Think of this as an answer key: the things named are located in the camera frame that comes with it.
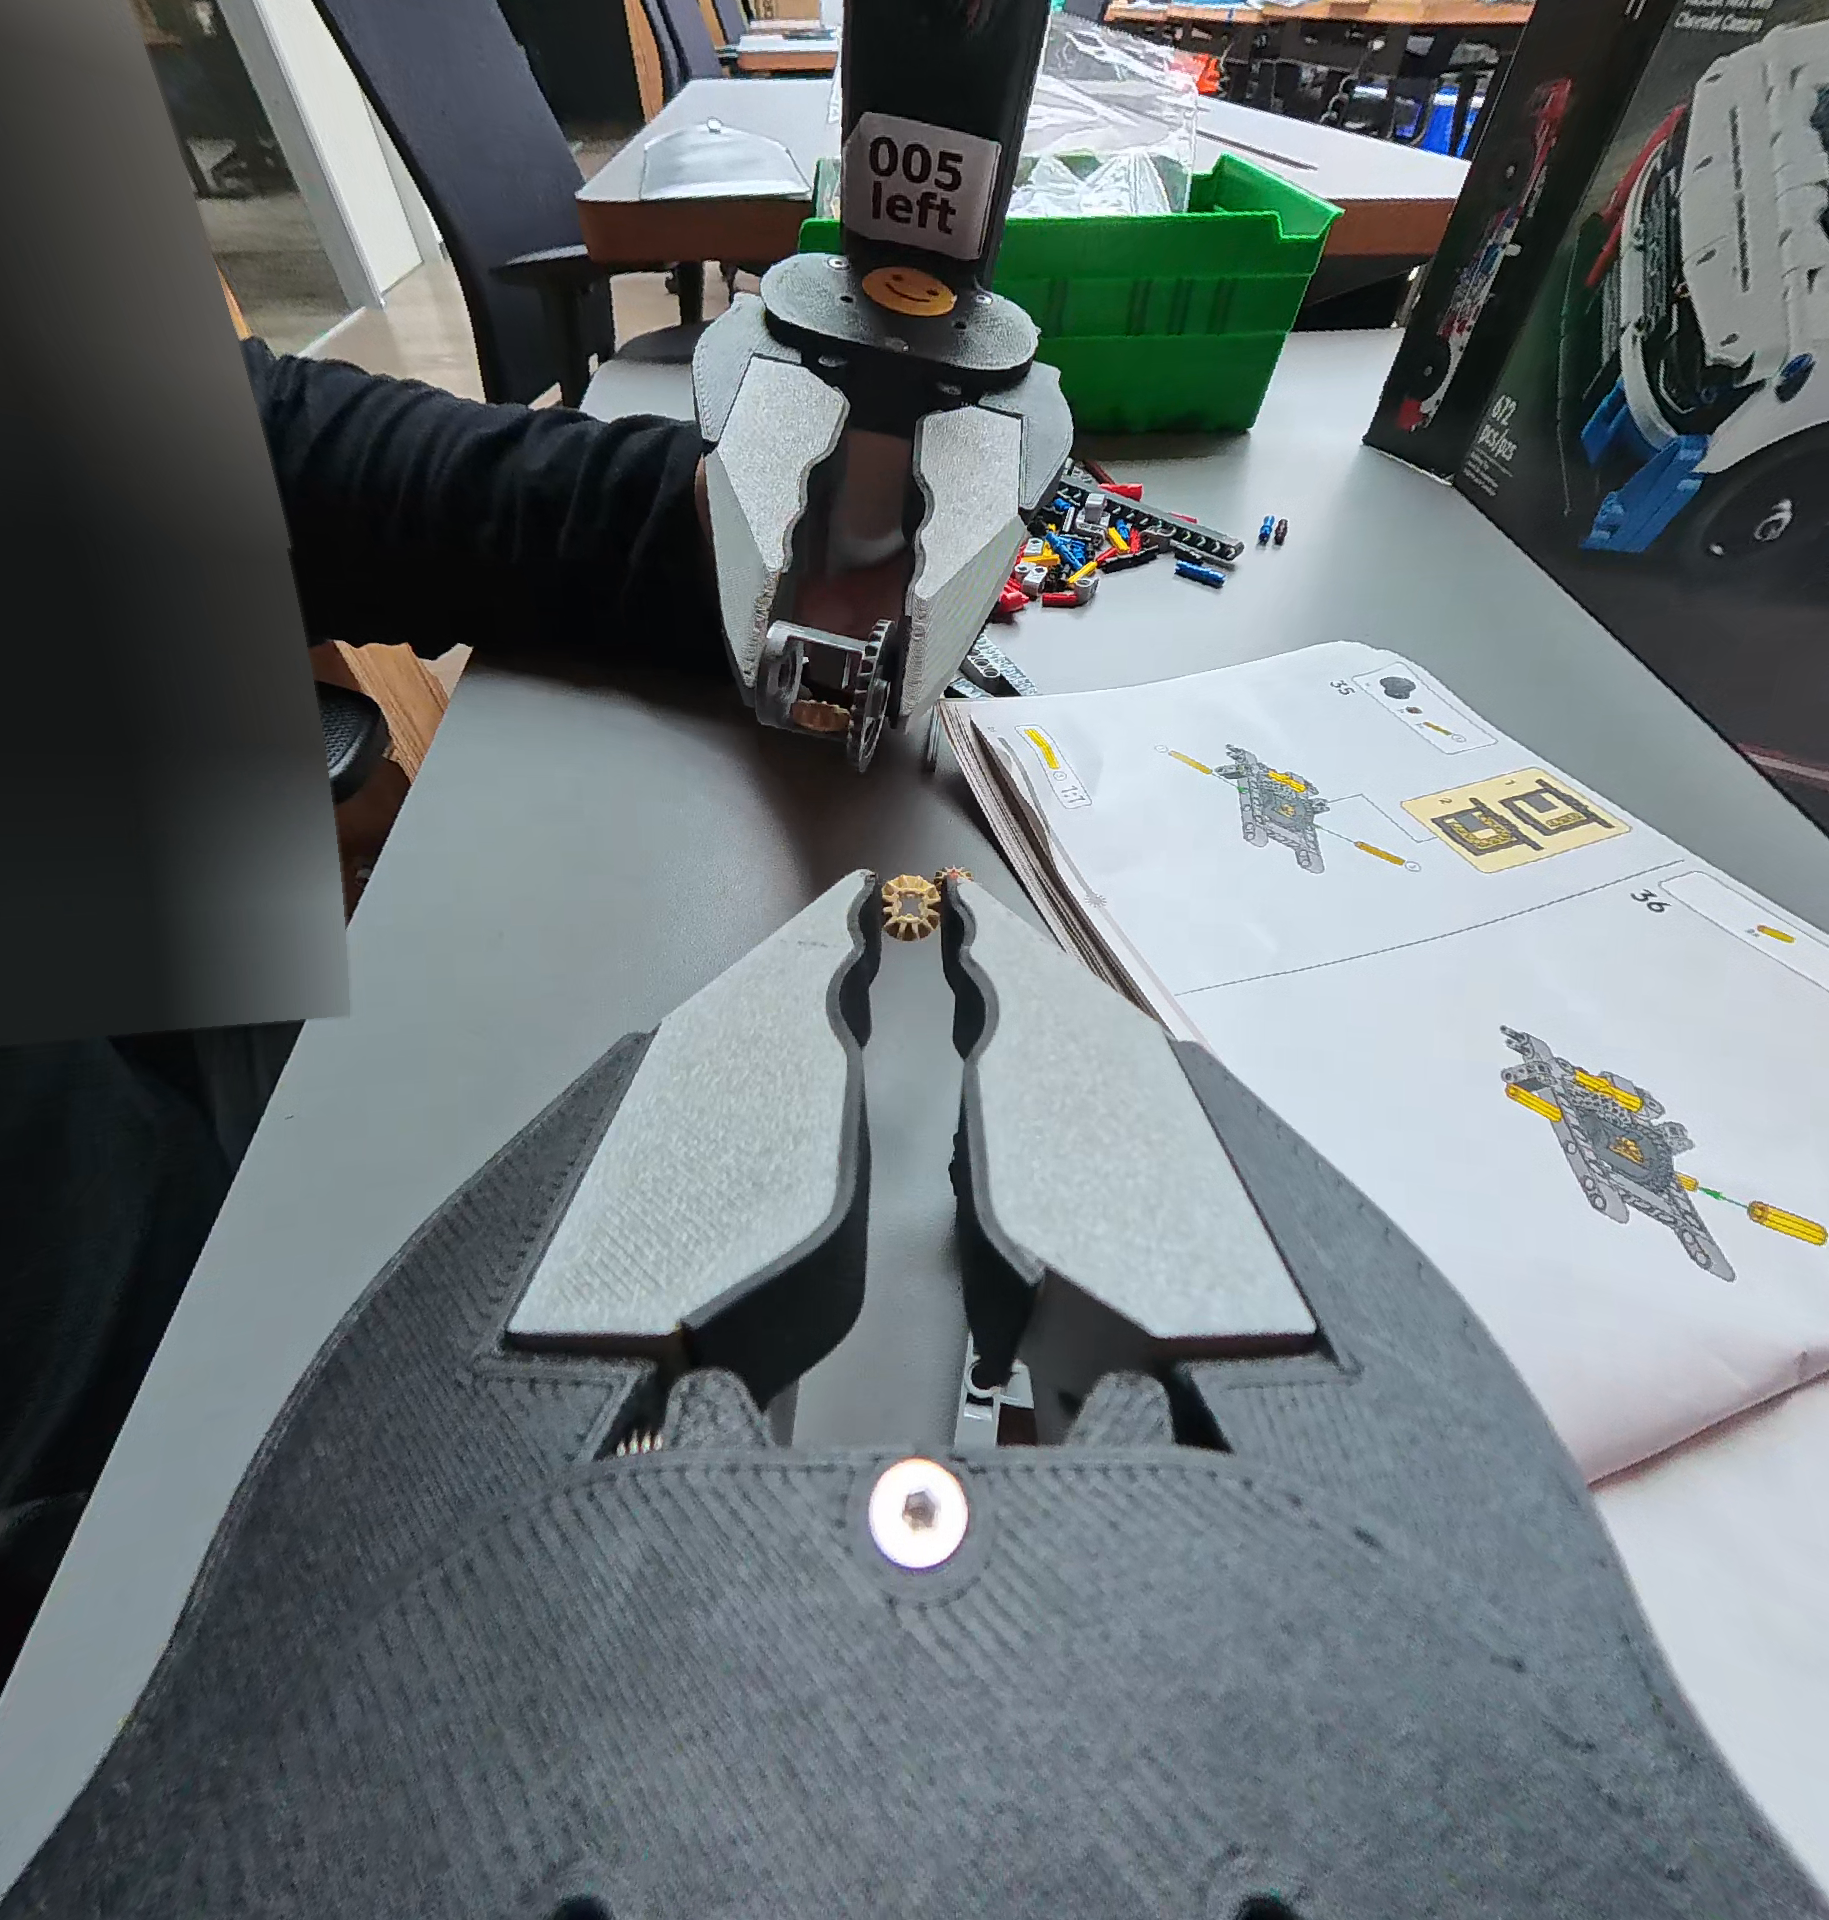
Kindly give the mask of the person's left hand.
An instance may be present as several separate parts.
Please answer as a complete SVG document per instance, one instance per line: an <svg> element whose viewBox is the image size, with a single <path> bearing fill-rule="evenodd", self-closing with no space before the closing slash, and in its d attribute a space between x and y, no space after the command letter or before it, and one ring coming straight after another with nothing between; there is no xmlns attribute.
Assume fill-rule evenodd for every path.
<svg viewBox="0 0 1829 1920"><path fill-rule="evenodd" d="M794 583L787 619L827 634L868 639L884 619L903 619L909 557L808 575Z"/></svg>

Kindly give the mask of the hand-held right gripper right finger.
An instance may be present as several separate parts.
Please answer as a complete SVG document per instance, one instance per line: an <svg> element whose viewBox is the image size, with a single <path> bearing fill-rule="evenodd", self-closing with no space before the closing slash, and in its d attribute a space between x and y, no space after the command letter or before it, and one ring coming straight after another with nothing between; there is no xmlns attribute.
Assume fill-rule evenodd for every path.
<svg viewBox="0 0 1829 1920"><path fill-rule="evenodd" d="M1289 1277L1167 1032L971 880L943 890L975 1352L1035 1394L1308 1352Z"/></svg>

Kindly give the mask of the lego instruction booklet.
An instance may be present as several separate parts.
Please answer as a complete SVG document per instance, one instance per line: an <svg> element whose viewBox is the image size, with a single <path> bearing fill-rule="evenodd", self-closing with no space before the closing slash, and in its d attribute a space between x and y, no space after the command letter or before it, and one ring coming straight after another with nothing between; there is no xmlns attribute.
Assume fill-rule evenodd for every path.
<svg viewBox="0 0 1829 1920"><path fill-rule="evenodd" d="M1460 1287L1829 1892L1829 929L1421 665L964 702L1044 915Z"/></svg>

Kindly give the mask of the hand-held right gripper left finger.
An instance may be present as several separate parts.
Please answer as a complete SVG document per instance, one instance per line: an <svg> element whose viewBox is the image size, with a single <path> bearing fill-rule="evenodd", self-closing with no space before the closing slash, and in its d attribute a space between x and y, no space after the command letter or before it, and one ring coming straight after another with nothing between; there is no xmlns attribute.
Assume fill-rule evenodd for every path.
<svg viewBox="0 0 1829 1920"><path fill-rule="evenodd" d="M852 1329L878 876L860 870L669 1014L507 1323L535 1352L732 1371L775 1403Z"/></svg>

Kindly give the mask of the dark high-back office chair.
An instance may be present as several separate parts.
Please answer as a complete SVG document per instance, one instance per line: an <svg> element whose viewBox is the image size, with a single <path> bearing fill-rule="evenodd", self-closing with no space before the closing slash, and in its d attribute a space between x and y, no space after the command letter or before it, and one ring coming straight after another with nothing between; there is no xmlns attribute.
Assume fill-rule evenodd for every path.
<svg viewBox="0 0 1829 1920"><path fill-rule="evenodd" d="M612 352L582 173L496 3L319 3L455 261L491 400L580 405Z"/></svg>

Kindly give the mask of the lego set cardboard box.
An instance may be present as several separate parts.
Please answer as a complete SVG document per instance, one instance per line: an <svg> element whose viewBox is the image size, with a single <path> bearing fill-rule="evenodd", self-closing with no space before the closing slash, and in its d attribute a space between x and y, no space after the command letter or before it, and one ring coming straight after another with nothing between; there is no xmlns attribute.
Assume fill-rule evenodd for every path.
<svg viewBox="0 0 1829 1920"><path fill-rule="evenodd" d="M1365 441L1829 833L1829 3L1538 5Z"/></svg>

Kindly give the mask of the clear plastic sheet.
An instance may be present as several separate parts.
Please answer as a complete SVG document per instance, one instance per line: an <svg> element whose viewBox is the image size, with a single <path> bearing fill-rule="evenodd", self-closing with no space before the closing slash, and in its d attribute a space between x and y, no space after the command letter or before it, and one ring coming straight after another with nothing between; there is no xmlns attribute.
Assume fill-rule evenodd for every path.
<svg viewBox="0 0 1829 1920"><path fill-rule="evenodd" d="M808 201L809 186L783 142L709 118L643 144L639 199Z"/></svg>

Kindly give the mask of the grey lego frame assembly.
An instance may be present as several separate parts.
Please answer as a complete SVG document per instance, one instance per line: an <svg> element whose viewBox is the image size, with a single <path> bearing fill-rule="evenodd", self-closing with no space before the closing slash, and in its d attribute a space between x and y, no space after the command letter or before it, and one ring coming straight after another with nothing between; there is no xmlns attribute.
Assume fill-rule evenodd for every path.
<svg viewBox="0 0 1829 1920"><path fill-rule="evenodd" d="M1037 1440L1030 1382L1017 1350L1029 1318L1029 1290L1013 1259L981 1220L968 1120L953 1136L951 1184L956 1254L968 1319L968 1361L959 1401L959 1444L1030 1447Z"/></svg>

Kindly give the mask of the grey lego differential housing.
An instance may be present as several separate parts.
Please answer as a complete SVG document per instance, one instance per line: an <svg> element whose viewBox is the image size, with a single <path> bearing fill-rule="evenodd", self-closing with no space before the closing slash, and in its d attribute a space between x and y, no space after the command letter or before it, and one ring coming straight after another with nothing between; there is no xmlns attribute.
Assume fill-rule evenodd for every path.
<svg viewBox="0 0 1829 1920"><path fill-rule="evenodd" d="M868 771L895 716L903 662L899 619L884 619L868 639L775 621L759 660L756 719L767 728L798 733L787 724L787 711L798 698L846 705L846 734L806 734L845 746L846 762Z"/></svg>

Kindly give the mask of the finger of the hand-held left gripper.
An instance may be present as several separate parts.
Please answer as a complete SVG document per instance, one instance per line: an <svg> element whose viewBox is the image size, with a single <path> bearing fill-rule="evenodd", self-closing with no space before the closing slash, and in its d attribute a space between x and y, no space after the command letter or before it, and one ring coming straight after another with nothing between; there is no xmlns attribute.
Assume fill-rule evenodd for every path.
<svg viewBox="0 0 1829 1920"><path fill-rule="evenodd" d="M893 728L920 717L956 678L1021 546L1025 422L1013 413L929 413L912 443L923 492L904 600Z"/></svg>
<svg viewBox="0 0 1829 1920"><path fill-rule="evenodd" d="M790 711L806 642L774 641L775 596L808 482L840 441L846 397L793 354L706 354L701 430L711 550L729 654L756 711Z"/></svg>

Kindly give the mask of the green plastic bin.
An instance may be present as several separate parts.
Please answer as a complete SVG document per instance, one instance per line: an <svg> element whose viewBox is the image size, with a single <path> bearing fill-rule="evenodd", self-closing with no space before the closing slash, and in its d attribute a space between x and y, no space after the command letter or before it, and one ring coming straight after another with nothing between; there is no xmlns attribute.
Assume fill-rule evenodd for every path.
<svg viewBox="0 0 1829 1920"><path fill-rule="evenodd" d="M1246 430L1338 207L1240 157L1025 157L996 294L1059 367L1078 434Z"/></svg>

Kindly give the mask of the pile of loose lego pieces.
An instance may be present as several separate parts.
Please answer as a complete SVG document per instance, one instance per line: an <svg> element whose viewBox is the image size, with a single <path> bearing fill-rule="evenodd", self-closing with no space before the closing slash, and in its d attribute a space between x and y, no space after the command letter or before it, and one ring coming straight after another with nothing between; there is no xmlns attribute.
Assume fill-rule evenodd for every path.
<svg viewBox="0 0 1829 1920"><path fill-rule="evenodd" d="M998 590L990 623L975 639L944 696L981 701L1033 696L1037 685L998 641L998 626L1029 609L1086 609L1103 581L1147 566L1175 572L1177 559L1232 572L1244 543L1184 515L1143 502L1142 486L1109 486L1073 460L1030 509L1013 570Z"/></svg>

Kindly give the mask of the clear plastic bag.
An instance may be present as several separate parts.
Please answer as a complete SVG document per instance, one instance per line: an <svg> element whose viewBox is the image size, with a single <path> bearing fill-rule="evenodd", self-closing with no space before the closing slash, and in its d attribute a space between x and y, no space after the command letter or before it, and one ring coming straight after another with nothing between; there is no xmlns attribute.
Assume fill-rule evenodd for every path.
<svg viewBox="0 0 1829 1920"><path fill-rule="evenodd" d="M1052 12L1010 219L1190 207L1196 77L1172 49Z"/></svg>

